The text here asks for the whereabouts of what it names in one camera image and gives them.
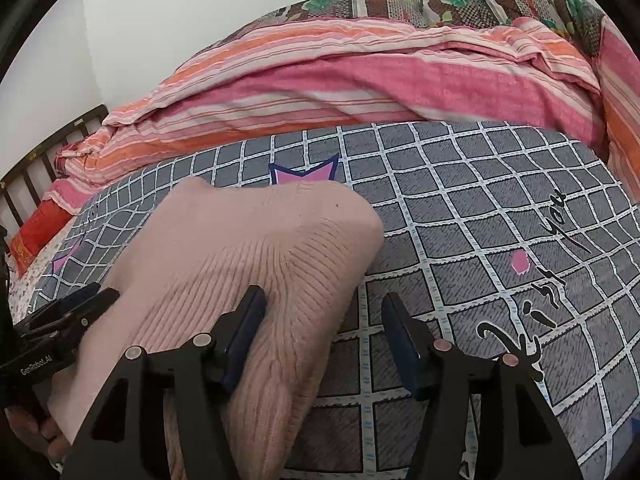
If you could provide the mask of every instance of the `white grid pattern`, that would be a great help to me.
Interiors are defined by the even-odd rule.
[[[622,362],[623,359],[628,358],[633,369],[634,379],[640,391],[640,380],[638,377],[638,368],[636,367],[636,363],[633,360],[633,357],[631,355],[631,349],[636,343],[638,343],[638,340],[640,339],[640,333],[633,336],[630,341],[626,341],[626,338],[624,337],[624,334],[622,331],[620,320],[618,319],[617,315],[615,314],[612,308],[612,304],[614,303],[614,301],[616,301],[617,299],[623,296],[628,296],[632,301],[634,308],[640,314],[640,308],[638,306],[638,302],[635,300],[635,298],[633,298],[633,295],[630,293],[631,288],[640,282],[640,274],[636,276],[630,283],[625,285],[618,276],[618,272],[616,270],[616,264],[614,263],[612,256],[615,253],[617,253],[619,250],[621,250],[621,247],[622,247],[622,250],[626,251],[631,261],[633,262],[633,256],[629,250],[629,247],[637,243],[638,240],[634,238],[633,233],[629,233],[628,231],[626,231],[622,227],[622,224],[618,224],[625,232],[627,232],[627,234],[630,235],[631,240],[626,242],[625,244],[621,244],[620,246],[614,248],[609,252],[602,250],[601,254],[597,254],[586,261],[579,260],[571,251],[569,251],[565,247],[565,245],[562,243],[562,236],[560,234],[557,234],[557,235],[549,234],[542,237],[536,237],[531,240],[525,240],[523,235],[519,232],[518,228],[514,224],[514,222],[511,220],[508,213],[532,211],[532,212],[535,212],[535,214],[538,216],[540,221],[542,221],[542,219],[544,218],[542,215],[542,209],[546,206],[551,205],[552,203],[550,200],[541,202],[541,203],[535,203],[532,195],[527,189],[527,186],[524,184],[523,177],[526,177],[527,175],[544,174],[552,182],[554,182],[554,179],[553,179],[554,172],[558,171],[553,169],[548,170],[548,169],[542,168],[534,160],[532,155],[537,152],[550,153],[551,156],[556,160],[556,162],[559,163],[561,167],[559,168],[560,170],[567,170],[569,173],[571,173],[571,168],[564,168],[562,166],[562,163],[560,163],[554,150],[557,148],[561,148],[563,146],[568,146],[571,149],[572,153],[577,157],[578,161],[580,161],[581,157],[578,155],[577,150],[575,149],[575,147],[577,146],[577,141],[561,139],[558,142],[550,143],[549,140],[545,137],[545,135],[540,135],[540,137],[543,139],[543,145],[535,148],[526,148],[522,142],[521,135],[525,136],[529,132],[527,131],[527,133],[522,133],[522,134],[519,133],[519,131],[522,128],[527,128],[526,126],[509,126],[508,124],[506,124],[503,126],[485,127],[482,123],[478,123],[474,126],[470,126],[468,130],[455,131],[453,127],[450,126],[449,124],[446,124],[446,123],[441,123],[441,124],[446,126],[448,134],[433,137],[433,138],[427,138],[427,139],[420,138],[420,133],[416,129],[414,123],[396,123],[396,124],[380,124],[380,125],[371,124],[371,125],[364,125],[361,127],[357,127],[354,129],[349,129],[346,132],[344,132],[340,127],[338,127],[334,131],[327,131],[326,134],[318,137],[313,137],[311,139],[309,138],[310,136],[308,132],[305,130],[305,131],[302,131],[302,133],[300,133],[300,140],[297,140],[296,142],[292,142],[290,144],[287,144],[285,146],[280,146],[277,148],[275,147],[275,142],[274,142],[276,137],[272,136],[270,138],[270,146],[267,151],[260,151],[258,153],[253,153],[251,155],[245,155],[245,148],[247,146],[247,142],[251,142],[251,141],[242,142],[239,149],[239,156],[233,158],[232,160],[227,160],[226,162],[221,164],[218,163],[218,156],[221,153],[221,150],[212,149],[212,150],[205,150],[204,152],[200,152],[193,155],[178,157],[174,160],[165,161],[160,164],[151,166],[149,168],[145,168],[144,170],[138,172],[137,174],[134,174],[133,176],[126,178],[121,183],[111,187],[111,189],[103,191],[102,193],[100,193],[100,195],[96,196],[92,201],[92,205],[97,206],[98,209],[100,209],[100,207],[102,206],[104,211],[98,213],[97,218],[95,219],[95,222],[92,225],[92,230],[90,231],[85,241],[85,243],[89,244],[91,247],[90,247],[89,255],[87,256],[87,258],[84,258],[84,259],[86,261],[90,261],[95,251],[101,250],[101,251],[107,251],[105,256],[102,258],[104,261],[100,261],[96,264],[88,264],[85,261],[82,261],[81,259],[78,259],[74,256],[71,256],[69,261],[77,264],[81,269],[79,273],[80,273],[80,276],[84,276],[84,279],[78,280],[78,282],[85,283],[88,281],[96,281],[96,280],[100,281],[101,279],[103,279],[104,275],[106,274],[108,269],[111,267],[113,260],[117,257],[120,251],[123,250],[123,248],[129,243],[129,241],[132,239],[132,237],[140,228],[140,226],[144,224],[144,222],[146,221],[146,218],[148,218],[148,216],[154,210],[156,202],[161,200],[162,197],[168,192],[168,190],[171,189],[180,180],[180,178],[182,178],[181,176],[180,178],[174,180],[174,171],[177,169],[177,166],[182,162],[188,165],[188,168],[189,168],[188,173],[190,175],[206,176],[207,178],[210,179],[210,182],[212,183],[216,181],[221,170],[224,170],[225,168],[232,168],[234,165],[237,164],[238,165],[238,181],[236,183],[229,183],[229,184],[231,184],[232,186],[243,186],[246,184],[263,183],[263,181],[265,181],[268,178],[267,172],[264,171],[264,174],[260,174],[259,176],[244,180],[243,173],[248,162],[256,158],[259,158],[260,156],[263,156],[266,153],[269,153],[270,155],[269,160],[270,162],[273,162],[276,153],[284,152],[285,150],[290,150],[292,148],[298,148],[301,146],[302,153],[303,153],[304,167],[291,168],[291,169],[296,169],[296,170],[309,169],[315,165],[315,163],[310,162],[309,147],[315,143],[322,142],[327,139],[337,139],[339,144],[339,149],[340,149],[340,160],[342,163],[342,168],[344,170],[344,181],[348,186],[353,188],[354,184],[360,184],[365,182],[376,182],[376,181],[380,181],[380,183],[382,183],[383,180],[389,179],[389,182],[392,186],[395,196],[389,200],[375,203],[374,207],[379,208],[380,206],[390,205],[390,204],[398,205],[405,222],[405,227],[399,228],[393,231],[388,231],[385,233],[385,237],[389,238],[392,236],[408,233],[415,247],[415,251],[418,257],[418,262],[414,265],[404,266],[398,270],[390,270],[387,272],[370,274],[364,278],[363,282],[358,287],[360,327],[357,330],[341,333],[336,339],[336,341],[342,341],[342,340],[353,339],[357,337],[360,341],[360,345],[359,345],[360,350],[359,350],[359,356],[358,356],[359,365],[360,365],[360,395],[359,396],[322,397],[322,398],[319,398],[316,402],[316,405],[318,406],[328,406],[328,405],[341,406],[341,405],[353,404],[354,402],[358,402],[361,405],[360,411],[361,411],[362,420],[361,420],[360,430],[361,430],[361,436],[362,436],[362,449],[363,449],[363,457],[362,457],[362,463],[364,465],[363,472],[361,474],[344,474],[343,475],[340,473],[321,474],[321,473],[313,473],[313,472],[300,472],[300,471],[286,470],[284,473],[284,476],[288,478],[370,478],[372,474],[375,474],[376,478],[398,478],[398,477],[404,476],[404,474],[406,473],[405,468],[398,468],[396,470],[391,470],[386,472],[376,472],[377,443],[375,440],[376,437],[374,432],[375,420],[374,420],[373,405],[376,402],[379,402],[380,400],[399,399],[399,398],[406,397],[408,393],[404,388],[401,388],[401,387],[390,388],[388,390],[381,390],[376,392],[372,391],[373,370],[372,370],[372,359],[370,355],[370,336],[380,332],[382,330],[382,326],[380,324],[372,324],[370,322],[370,311],[369,311],[369,305],[368,305],[369,299],[367,297],[366,283],[374,282],[378,280],[384,280],[387,278],[397,278],[399,276],[405,276],[409,273],[419,270],[424,277],[424,281],[426,283],[428,292],[431,296],[434,310],[417,317],[423,320],[437,320],[440,326],[440,330],[442,331],[442,334],[445,338],[453,340],[453,330],[449,320],[450,314],[459,313],[466,310],[470,311],[471,309],[475,308],[476,306],[479,306],[480,304],[485,304],[485,303],[488,303],[489,301],[494,301],[498,299],[502,299],[506,302],[509,309],[510,321],[514,329],[516,330],[516,332],[518,334],[521,334],[521,333],[525,333],[526,330],[524,329],[522,320],[520,319],[521,315],[519,314],[518,306],[513,301],[513,298],[512,298],[513,294],[522,292],[524,290],[530,290],[532,283],[542,285],[543,283],[546,283],[549,280],[546,278],[541,278],[541,279],[535,280],[534,282],[525,283],[523,285],[506,287],[501,282],[500,277],[496,272],[496,270],[492,267],[492,264],[488,260],[488,256],[491,256],[492,254],[496,254],[496,253],[502,253],[505,251],[524,248],[527,251],[529,257],[532,259],[532,262],[537,266],[543,267],[540,263],[539,258],[533,252],[532,247],[534,247],[535,245],[541,242],[549,242],[549,241],[558,242],[562,250],[572,260],[575,261],[575,265],[571,266],[567,270],[564,270],[562,272],[555,272],[556,276],[558,276],[559,278],[565,278],[568,275],[574,272],[577,272],[580,269],[585,269],[590,276],[594,289],[597,290],[602,297],[601,303],[589,309],[587,312],[580,314],[565,297],[564,288],[559,283],[554,282],[554,286],[558,291],[558,301],[569,311],[572,318],[567,322],[563,323],[562,325],[558,326],[556,329],[552,330],[551,332],[548,332],[547,334],[541,336],[540,342],[541,344],[545,345],[554,340],[557,340],[559,337],[562,337],[562,335],[567,333],[569,330],[571,330],[575,326],[579,326],[582,334],[584,334],[584,337],[590,349],[591,357],[595,365],[596,373],[592,378],[590,378],[585,384],[580,386],[577,390],[575,390],[574,392],[566,396],[564,399],[561,399],[559,402],[556,402],[556,404],[553,406],[553,409],[556,415],[559,415],[560,413],[564,412],[564,410],[566,410],[567,408],[569,408],[570,406],[578,402],[592,387],[594,386],[597,387],[606,431],[600,438],[596,440],[596,442],[586,452],[584,452],[580,457],[578,457],[578,462],[579,463],[585,462],[585,460],[587,460],[595,451],[600,449],[602,445],[606,445],[607,446],[606,472],[608,473],[612,465],[611,464],[612,435],[617,430],[617,428],[619,428],[620,425],[626,420],[626,418],[632,413],[633,409],[635,409],[635,407],[640,402],[640,396],[638,396],[635,399],[635,401],[631,404],[631,406],[629,406],[626,409],[626,412],[620,418],[620,420],[617,421],[617,423],[612,424],[612,421],[610,420],[609,406],[607,403],[606,394],[603,387],[604,377],[610,371],[612,371],[613,368],[616,367],[616,365]],[[393,128],[395,126],[408,126],[412,133],[413,139],[409,139],[399,146],[386,148],[381,136],[381,131],[384,128]],[[513,136],[519,143],[519,147],[520,147],[519,150],[509,151],[508,153],[498,152],[498,149],[492,143],[489,134],[491,132],[496,132],[500,130],[509,130],[511,133],[513,133]],[[376,139],[377,146],[378,146],[377,150],[369,153],[358,154],[358,155],[348,155],[345,136],[364,134],[365,132],[373,132]],[[464,139],[465,137],[473,136],[477,134],[481,134],[484,140],[489,145],[492,151],[490,155],[468,157],[465,155],[465,151],[460,147],[460,140]],[[449,139],[452,142],[452,145],[458,154],[459,160],[452,161],[452,162],[451,161],[436,162],[436,163],[430,162],[428,159],[428,150],[430,149],[430,144],[441,142],[446,139]],[[389,156],[395,152],[406,150],[407,148],[417,148],[418,154],[422,159],[422,164],[418,165],[415,168],[408,168],[405,170],[394,170],[392,168],[392,164],[390,163]],[[202,156],[203,153],[212,153],[212,152],[213,152],[213,163],[207,165],[207,167],[203,169],[194,171],[194,164],[196,163],[196,157],[199,155]],[[327,153],[327,158],[333,155],[334,153]],[[505,158],[509,158],[515,155],[523,155],[531,164],[533,164],[533,166],[536,169],[530,170],[530,171],[516,171],[508,164],[504,164],[504,167],[508,170],[507,174],[492,177],[492,178],[483,178],[479,170],[473,165],[473,162],[477,162],[477,161],[504,160]],[[366,162],[363,159],[367,159],[370,157],[379,157],[382,160],[385,173],[374,174],[373,176],[367,176],[364,178],[354,178],[353,175],[351,174],[350,164],[354,161]],[[477,182],[472,184],[461,184],[458,186],[445,188],[436,169],[441,166],[446,166],[449,164],[465,164],[466,167],[469,168],[469,170],[475,176],[475,178],[477,179]],[[158,171],[161,168],[166,168],[168,166],[170,166],[170,181],[159,183]],[[580,164],[580,166],[577,166],[577,168],[580,168],[580,169],[586,168],[588,170],[596,167],[602,167],[602,164],[600,161],[594,160],[592,162],[588,162],[587,164]],[[398,181],[398,176],[402,174],[411,174],[416,170],[429,171],[432,178],[437,184],[437,189],[429,190],[426,192],[420,192],[417,194],[404,195],[402,193],[401,186]],[[144,181],[144,177],[150,174],[153,174],[154,184],[151,189],[147,190],[146,187],[143,185],[143,181]],[[500,206],[498,199],[491,192],[490,186],[493,184],[497,184],[499,182],[505,181],[507,179],[512,179],[512,178],[515,178],[517,182],[520,184],[522,190],[527,196],[529,203],[523,206],[502,207]],[[575,229],[568,231],[568,234],[571,237],[575,237],[575,235],[577,234],[582,234],[585,237],[590,238],[590,233],[594,232],[594,230],[600,227],[604,227],[606,229],[608,225],[618,222],[619,219],[625,217],[630,213],[630,211],[635,210],[636,208],[635,206],[628,203],[627,204],[628,209],[622,210],[617,214],[615,213],[615,209],[613,207],[613,204],[611,203],[610,197],[607,194],[607,190],[610,188],[619,187],[620,184],[618,183],[615,183],[615,182],[612,184],[601,183],[599,186],[586,189],[579,179],[575,178],[574,180],[577,182],[580,189],[577,192],[566,193],[567,203],[574,198],[581,197],[581,196],[587,197],[588,194],[592,194],[598,190],[602,190],[604,192],[604,196],[607,199],[609,208],[611,209],[613,216],[612,218],[608,219],[606,222],[597,221],[597,215],[595,213],[593,204],[587,198],[587,203],[590,206],[590,209],[594,218],[596,218],[596,223],[593,226],[588,226],[586,228],[583,228],[578,224],[577,221],[575,221],[574,216],[571,214],[571,212],[569,211],[569,208],[567,207],[563,211],[563,213],[566,213],[568,215],[568,218],[575,225]],[[133,186],[140,186],[140,193],[139,193],[140,196],[137,197],[136,199],[131,197],[131,190],[133,189],[132,188]],[[125,188],[127,191],[126,198],[129,198],[129,204],[120,203],[120,195],[118,192],[119,190],[125,189]],[[480,214],[473,214],[471,216],[462,216],[454,206],[454,203],[452,202],[450,195],[453,192],[463,190],[463,189],[471,189],[471,188],[481,189],[493,204],[494,209],[488,212],[480,213]],[[433,221],[433,222],[415,221],[411,216],[409,207],[407,205],[407,200],[413,200],[416,198],[428,198],[428,197],[435,197],[435,196],[440,196],[444,200],[450,213],[452,214],[452,219],[443,220],[443,221]],[[112,200],[115,199],[116,209],[112,208],[110,210],[110,204],[109,204],[110,198]],[[114,243],[105,243],[105,244],[100,243],[102,240],[103,234],[105,232],[105,228],[107,226],[114,228],[114,226],[110,224],[110,222],[112,221],[113,216],[117,212],[128,213],[131,219],[133,219],[134,216],[137,214],[139,214],[140,216],[136,219],[134,224],[131,225],[130,227],[117,228],[123,232],[128,232],[128,234],[124,237],[124,240],[121,240],[120,237],[118,237],[119,241],[116,241]],[[516,242],[508,245],[505,244],[497,248],[482,248],[479,245],[478,241],[476,241],[472,233],[469,231],[466,224],[469,221],[486,219],[496,215],[500,215],[502,220],[504,220],[505,224],[507,224]],[[635,217],[632,216],[632,218],[634,220],[635,227],[638,228],[638,223],[636,222]],[[417,227],[427,227],[427,226],[433,227],[433,226],[443,226],[443,225],[452,225],[452,224],[455,224],[460,228],[465,240],[468,242],[469,246],[471,247],[471,250],[464,254],[459,254],[457,256],[448,256],[444,258],[431,258],[427,256],[425,249],[423,247],[422,241],[418,235]],[[87,225],[88,225],[88,215],[86,214],[86,211],[85,211],[85,214],[83,214],[79,218],[79,221],[76,222],[76,225],[74,226],[67,240],[63,244],[64,248],[61,250],[59,254],[63,254],[66,248],[71,247],[73,243],[75,243],[77,238],[82,235],[82,232],[84,232],[87,229]],[[110,249],[114,249],[114,248],[117,248],[118,250],[115,252],[109,252]],[[433,273],[432,265],[433,264],[439,265],[439,264],[451,263],[451,262],[464,262],[465,260],[469,260],[470,258],[480,259],[482,266],[484,267],[484,269],[486,270],[490,278],[490,281],[495,287],[496,292],[492,294],[486,294],[482,298],[466,301],[464,303],[453,304],[453,305],[444,304],[442,297],[440,295],[440,289],[438,288],[438,283],[436,282],[436,277],[434,276],[434,273]],[[591,269],[591,266],[590,266],[593,262],[596,262],[597,260],[601,260],[603,258],[607,258],[610,261],[612,268],[614,269],[614,274],[618,279],[618,281],[620,282],[620,285],[622,285],[622,289],[620,291],[610,296],[607,296],[607,294],[604,293],[602,288],[598,285],[595,279],[595,275],[593,273],[593,269]],[[633,264],[637,269],[640,270],[638,263],[634,262]],[[55,290],[54,290],[53,296],[66,294],[68,293],[71,287],[79,286],[76,283],[75,277],[71,276],[68,279],[65,273],[65,267],[63,267],[61,272],[62,276],[52,277],[50,274],[43,276],[43,278],[40,281],[40,288],[36,291],[36,294],[34,295],[34,300],[32,301],[32,304],[34,304],[34,306],[40,306],[40,304],[42,304],[44,301],[47,301],[50,299],[49,294],[46,294],[46,292],[42,290],[42,286],[46,285],[46,282],[49,279],[52,279],[55,281]],[[85,272],[87,268],[90,268],[91,272]],[[598,358],[596,354],[595,342],[588,330],[586,320],[589,319],[590,317],[593,317],[595,314],[602,312],[605,309],[609,310],[614,320],[616,329],[623,342],[623,349],[620,352],[618,352],[617,355],[614,358],[612,358],[608,363],[606,363],[603,366],[600,366],[598,363]],[[550,397],[547,391],[548,388],[546,387],[546,384],[541,383],[540,387],[545,397],[549,400]],[[475,434],[473,431],[474,428],[471,427],[470,429],[471,431],[468,432],[466,443],[467,443],[467,449],[470,449],[471,451],[473,451],[475,446]],[[467,459],[470,462],[472,462],[473,460],[472,456],[468,456]]]

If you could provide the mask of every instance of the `metal screw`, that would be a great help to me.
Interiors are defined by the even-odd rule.
[[[139,346],[132,346],[130,348],[127,348],[127,351],[124,352],[124,355],[127,359],[131,359],[133,361],[133,359],[137,359],[142,355],[142,348],[140,348]]]
[[[196,346],[207,346],[211,343],[211,336],[209,334],[198,334],[193,338],[193,344]]]
[[[441,352],[448,352],[452,346],[453,345],[446,339],[436,339],[436,341],[433,342],[433,347]]]
[[[502,356],[502,362],[507,366],[518,366],[520,362],[518,358],[513,354],[505,354]]]

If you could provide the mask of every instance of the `blue gripper pad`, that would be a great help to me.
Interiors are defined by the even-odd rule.
[[[223,314],[218,320],[220,322],[223,317],[233,316],[233,318],[227,318],[232,322],[232,326],[227,326],[224,322],[222,324],[231,334],[227,332],[222,337],[216,338],[217,361],[220,362],[219,360],[222,359],[226,362],[225,374],[220,383],[229,395],[233,393],[240,382],[244,361],[249,353],[249,347],[254,340],[255,333],[264,319],[266,305],[264,291],[257,285],[250,285],[240,300],[238,308],[233,312]],[[225,343],[220,348],[218,342],[221,342],[221,339],[225,340]]]
[[[402,380],[402,386],[411,392],[414,397],[420,393],[420,386],[417,379],[420,355],[412,344],[411,338],[404,327],[402,304],[394,304],[390,294],[382,300],[382,325],[385,327],[386,339],[389,342],[394,363],[398,369],[398,374]]]

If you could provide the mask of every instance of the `pink dot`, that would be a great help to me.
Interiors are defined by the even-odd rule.
[[[531,268],[531,262],[529,261],[529,255],[524,249],[518,249],[511,253],[511,267],[516,271],[516,274],[521,276],[529,272]]]

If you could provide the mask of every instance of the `pillow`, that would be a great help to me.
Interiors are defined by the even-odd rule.
[[[9,243],[21,278],[42,248],[60,232],[72,216],[53,200],[43,200]]]

